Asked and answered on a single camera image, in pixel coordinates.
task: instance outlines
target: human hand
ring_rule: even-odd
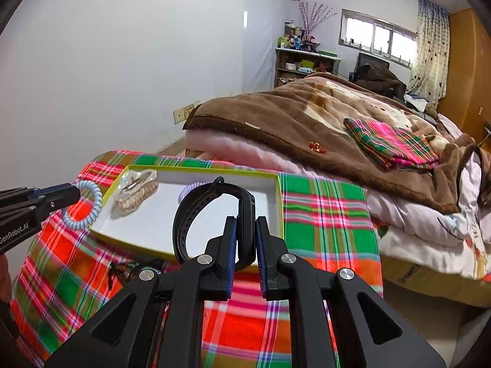
[[[8,273],[8,262],[6,255],[0,255],[0,301],[10,302],[12,294],[12,283]]]

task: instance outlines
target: white box with yellow edge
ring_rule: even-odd
[[[143,201],[137,211],[121,215],[114,197],[122,175],[128,170],[147,169],[157,171],[158,190]],[[179,206],[179,194],[194,182],[213,182],[219,176],[225,182],[251,192],[255,199],[256,217],[266,216],[270,233],[283,238],[283,205],[277,175],[170,166],[127,166],[104,195],[102,211],[90,231],[101,240],[132,252],[175,261],[172,225]],[[186,245],[190,257],[202,254],[209,239],[223,234],[225,219],[237,216],[238,205],[237,198],[222,195],[200,212],[188,232]]]

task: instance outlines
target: white bedding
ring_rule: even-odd
[[[440,119],[452,136],[458,137],[461,134],[446,117],[441,116]],[[201,159],[347,181],[305,168],[270,148],[245,138],[218,131],[186,131],[186,148],[203,151]],[[486,256],[484,242],[491,242],[491,211],[481,211],[477,206],[480,181],[479,158],[474,154],[461,175],[458,201],[461,212],[450,215],[368,189],[367,205],[370,215],[391,225],[380,242],[381,253],[424,264],[438,272],[480,279],[483,274],[482,270],[475,269],[474,251],[477,249],[481,256]]]

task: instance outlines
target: window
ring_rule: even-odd
[[[343,10],[339,44],[368,51],[411,67],[416,57],[416,34],[392,23]]]

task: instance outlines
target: window frame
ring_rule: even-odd
[[[359,21],[368,22],[373,24],[373,33],[372,33],[372,45],[368,48],[368,46],[363,46],[360,44],[352,44],[346,41],[346,28],[348,24],[348,18],[357,19]],[[375,43],[375,31],[377,26],[382,29],[387,29],[389,31],[389,45],[387,46],[387,53],[382,52],[380,50],[374,49]],[[399,33],[402,36],[405,36],[411,40],[416,41],[417,33],[414,33],[408,29],[404,29],[401,26],[395,25],[394,23],[383,21],[382,19],[378,19],[375,17],[371,17],[370,15],[366,15],[364,13],[359,13],[351,10],[341,10],[341,26],[339,29],[339,45],[344,47],[354,48],[359,51],[369,53],[372,55],[376,55],[382,57],[386,60],[398,63],[401,66],[411,69],[412,64],[414,62],[408,62],[401,58],[397,58],[392,55],[392,41],[394,38],[394,32]]]

